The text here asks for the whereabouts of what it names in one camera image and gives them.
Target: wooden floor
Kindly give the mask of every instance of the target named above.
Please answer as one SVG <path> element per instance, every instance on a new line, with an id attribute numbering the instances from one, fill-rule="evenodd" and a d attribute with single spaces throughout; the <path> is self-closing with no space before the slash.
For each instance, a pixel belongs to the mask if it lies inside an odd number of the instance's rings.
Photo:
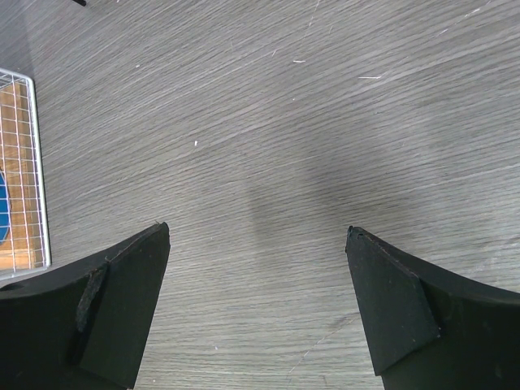
<path id="1" fill-rule="evenodd" d="M 55 266 L 170 224 L 137 388 L 381 389 L 350 224 L 520 291 L 517 2 L 0 5 Z"/>

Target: gray wood grain surface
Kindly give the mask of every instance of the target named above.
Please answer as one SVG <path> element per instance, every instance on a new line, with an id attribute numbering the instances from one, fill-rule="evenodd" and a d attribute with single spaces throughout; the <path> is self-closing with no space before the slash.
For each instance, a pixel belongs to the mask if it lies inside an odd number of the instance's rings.
<path id="1" fill-rule="evenodd" d="M 520 291 L 517 2 L 0 3 L 54 264 L 170 224 L 137 388 L 381 389 L 350 224 Z"/>

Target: wire rack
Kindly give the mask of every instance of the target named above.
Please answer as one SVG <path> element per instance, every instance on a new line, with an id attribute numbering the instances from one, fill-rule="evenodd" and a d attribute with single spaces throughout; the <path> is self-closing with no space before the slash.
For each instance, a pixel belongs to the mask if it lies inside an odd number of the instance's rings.
<path id="1" fill-rule="evenodd" d="M 0 68 L 0 280 L 49 265 L 34 83 Z"/>

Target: white wire grid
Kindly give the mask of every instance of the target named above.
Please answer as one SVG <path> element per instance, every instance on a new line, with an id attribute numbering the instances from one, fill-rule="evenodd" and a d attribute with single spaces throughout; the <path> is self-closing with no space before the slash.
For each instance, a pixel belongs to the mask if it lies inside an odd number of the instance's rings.
<path id="1" fill-rule="evenodd" d="M 8 229 L 0 244 L 4 259 L 0 268 L 2 280 L 43 271 L 50 265 L 34 83 L 27 76 L 2 68 L 0 151 L 10 225 L 0 226 Z M 12 252 L 9 268 L 5 266 L 6 249 Z"/>

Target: scratch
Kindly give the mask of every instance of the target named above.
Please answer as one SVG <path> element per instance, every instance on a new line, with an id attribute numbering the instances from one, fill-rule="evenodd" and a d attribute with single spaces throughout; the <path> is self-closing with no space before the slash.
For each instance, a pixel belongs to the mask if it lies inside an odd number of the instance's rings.
<path id="1" fill-rule="evenodd" d="M 341 317 L 341 318 L 337 319 L 336 321 L 334 321 L 334 323 L 329 328 L 332 331 L 334 329 L 337 329 L 338 327 L 341 327 L 345 322 L 347 322 L 349 320 L 350 320 L 350 316 L 345 315 L 344 317 Z"/>
<path id="2" fill-rule="evenodd" d="M 396 67 L 398 67 L 399 65 L 401 65 L 409 56 L 407 55 L 406 57 L 404 57 L 401 61 L 399 61 L 398 63 L 396 63 L 393 67 L 391 67 L 390 69 L 388 69 L 385 73 L 381 74 L 380 76 L 376 76 L 376 77 L 368 77 L 368 76 L 364 76 L 364 77 L 358 77 L 358 79 L 369 79 L 369 80 L 379 80 L 381 77 L 383 76 L 386 76 L 388 73 L 390 73 L 392 70 L 394 70 Z"/>
<path id="3" fill-rule="evenodd" d="M 316 6 L 314 7 L 314 11 L 312 11 L 312 15 L 310 16 L 309 26 L 307 26 L 303 39 L 305 39 L 307 37 L 307 33 L 309 32 L 310 25 L 312 24 L 312 21 L 314 20 L 314 13 L 316 13 L 316 10 L 318 9 L 318 6 L 319 6 L 319 2 L 321 2 L 321 1 L 322 0 L 318 0 L 318 2 L 316 3 Z"/>
<path id="4" fill-rule="evenodd" d="M 300 366 L 300 364 L 305 360 L 306 356 L 309 354 L 309 352 L 311 352 L 314 348 L 316 348 L 318 345 L 322 344 L 326 339 L 328 339 L 330 336 L 333 336 L 335 335 L 337 332 L 339 332 L 341 329 L 343 329 L 344 327 L 346 327 L 347 325 L 349 325 L 350 323 L 353 323 L 357 318 L 352 318 L 350 321 L 348 321 L 347 323 L 343 324 L 342 326 L 338 327 L 335 331 L 325 335 L 324 337 L 322 337 L 322 339 L 320 341 L 318 341 L 316 344 L 314 344 L 312 347 L 310 347 L 310 349 L 305 352 L 300 360 L 298 361 L 298 363 L 296 363 L 296 365 L 287 373 L 287 375 L 285 376 L 285 378 L 288 378 L 291 373 L 296 370 L 296 368 L 298 366 Z"/>
<path id="5" fill-rule="evenodd" d="M 442 30 L 441 32 L 439 32 L 438 34 L 436 34 L 434 36 L 434 38 L 437 38 L 438 36 L 446 33 L 449 29 L 451 29 L 452 27 L 456 26 L 457 24 L 461 23 L 465 18 L 467 18 L 468 16 L 471 16 L 473 15 L 474 13 L 476 12 L 479 12 L 483 7 L 486 7 L 489 5 L 489 3 L 491 2 L 492 0 L 488 0 L 488 2 L 483 5 L 482 7 L 479 7 L 479 8 L 475 8 L 472 12 L 470 12 L 469 14 L 465 14 L 464 16 L 460 17 L 458 21 L 456 21 L 454 24 L 451 24 L 450 26 L 448 26 L 447 28 L 445 28 L 444 30 Z"/>

